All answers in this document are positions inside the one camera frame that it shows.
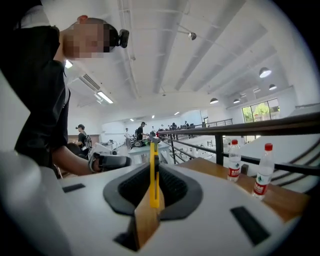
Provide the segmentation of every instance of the person wearing white shirt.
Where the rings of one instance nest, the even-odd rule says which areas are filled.
[[[131,139],[130,139],[130,135],[129,135],[129,132],[128,132],[128,128],[125,128],[124,137],[125,137],[126,147],[128,149],[131,149]]]

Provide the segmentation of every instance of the yellow object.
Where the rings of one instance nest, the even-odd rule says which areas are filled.
[[[158,156],[158,144],[150,143],[150,206],[159,208],[159,172],[155,177],[155,156]]]

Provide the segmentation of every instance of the red label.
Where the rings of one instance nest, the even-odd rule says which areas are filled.
[[[264,194],[267,192],[267,187],[268,187],[268,185],[269,185],[269,184],[260,185],[259,183],[255,182],[253,191],[254,191],[257,195],[262,196],[262,195],[264,195]]]
[[[238,177],[239,176],[239,169],[232,169],[232,168],[229,168],[229,176],[230,177]]]

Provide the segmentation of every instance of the clear bottle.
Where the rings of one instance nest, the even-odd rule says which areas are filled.
[[[259,171],[256,175],[256,180],[252,191],[252,195],[260,200],[265,197],[268,185],[275,169],[275,161],[272,149],[273,145],[271,143],[264,145],[265,153],[260,160]]]
[[[239,145],[236,139],[231,141],[231,148],[229,152],[229,173],[227,179],[236,182],[240,174],[241,155],[239,152]]]

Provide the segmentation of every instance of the neck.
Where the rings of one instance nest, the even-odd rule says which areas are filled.
[[[65,30],[60,32],[60,35],[59,35],[60,45],[53,58],[55,61],[61,62],[63,64],[66,62],[66,59],[67,59],[64,55],[64,37],[65,37]]]

